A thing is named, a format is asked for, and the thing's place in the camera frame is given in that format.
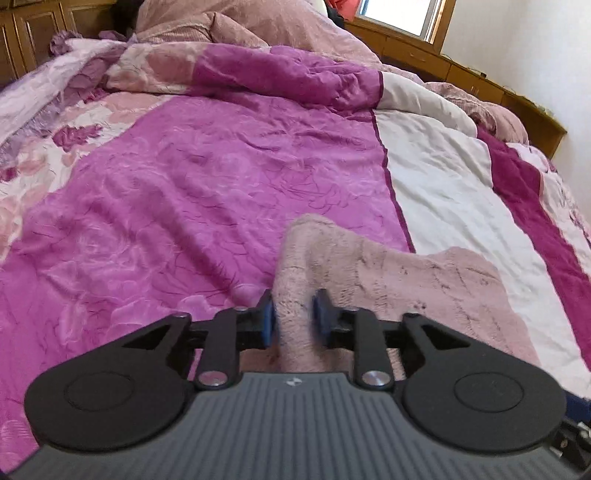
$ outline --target purple blanket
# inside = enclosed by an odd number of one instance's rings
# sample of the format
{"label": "purple blanket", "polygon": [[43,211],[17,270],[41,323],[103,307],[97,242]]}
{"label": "purple blanket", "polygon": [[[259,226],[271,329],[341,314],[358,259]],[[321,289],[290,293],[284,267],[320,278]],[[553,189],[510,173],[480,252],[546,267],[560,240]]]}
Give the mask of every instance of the purple blanket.
{"label": "purple blanket", "polygon": [[2,469],[35,448],[22,409],[35,376],[174,310],[254,304],[301,214],[408,251],[370,110],[381,74],[284,51],[297,62],[267,66],[281,82],[231,67],[231,49],[201,56],[193,93],[214,98],[146,114],[29,210],[0,271]]}

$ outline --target red cloth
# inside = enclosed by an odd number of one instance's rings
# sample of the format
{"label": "red cloth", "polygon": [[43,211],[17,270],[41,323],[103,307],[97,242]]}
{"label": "red cloth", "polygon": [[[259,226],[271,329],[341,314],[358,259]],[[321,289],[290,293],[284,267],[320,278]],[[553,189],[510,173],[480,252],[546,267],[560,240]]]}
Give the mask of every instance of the red cloth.
{"label": "red cloth", "polygon": [[361,0],[328,0],[332,8],[336,8],[345,20],[353,20]]}

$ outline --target bed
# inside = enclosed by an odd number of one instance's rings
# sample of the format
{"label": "bed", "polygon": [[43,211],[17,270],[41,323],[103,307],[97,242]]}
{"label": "bed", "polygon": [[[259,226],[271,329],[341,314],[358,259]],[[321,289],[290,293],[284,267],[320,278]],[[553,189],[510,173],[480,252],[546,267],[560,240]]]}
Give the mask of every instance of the bed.
{"label": "bed", "polygon": [[0,469],[36,447],[39,373],[172,311],[254,304],[307,213],[483,256],[540,365],[590,395],[589,229],[543,154],[304,0],[282,31],[281,2],[210,3],[149,0],[131,40],[54,37],[0,96]]}

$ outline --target window frame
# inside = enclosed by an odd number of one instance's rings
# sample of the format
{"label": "window frame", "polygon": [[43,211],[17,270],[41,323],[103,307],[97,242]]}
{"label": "window frame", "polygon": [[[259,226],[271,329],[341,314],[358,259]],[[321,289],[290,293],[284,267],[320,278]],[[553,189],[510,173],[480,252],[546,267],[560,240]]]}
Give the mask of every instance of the window frame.
{"label": "window frame", "polygon": [[427,21],[428,16],[425,18],[423,30],[426,28],[426,26],[430,30],[428,40],[423,40],[423,38],[413,35],[412,33],[405,30],[396,28],[393,25],[389,25],[380,22],[379,20],[362,15],[361,12],[365,10],[369,1],[371,0],[362,0],[359,3],[357,15],[353,21],[354,24],[359,24],[361,26],[362,24],[366,24],[366,27],[370,30],[398,37],[401,40],[404,40],[432,53],[439,54],[441,52],[443,42],[447,35],[447,30],[449,29],[450,21],[452,20],[453,9],[456,6],[456,0],[431,0],[430,8],[431,6],[437,5],[439,3],[439,11],[430,18],[429,22]]}

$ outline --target gray ribbed panel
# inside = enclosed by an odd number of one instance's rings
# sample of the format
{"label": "gray ribbed panel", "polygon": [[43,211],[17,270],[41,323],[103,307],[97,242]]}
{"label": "gray ribbed panel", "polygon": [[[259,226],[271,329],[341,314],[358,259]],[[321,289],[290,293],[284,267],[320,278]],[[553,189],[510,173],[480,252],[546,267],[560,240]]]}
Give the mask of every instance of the gray ribbed panel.
{"label": "gray ribbed panel", "polygon": [[546,449],[470,456],[423,436],[390,397],[343,374],[246,374],[200,394],[158,439],[110,455],[42,448],[15,480],[556,480],[576,479]]}

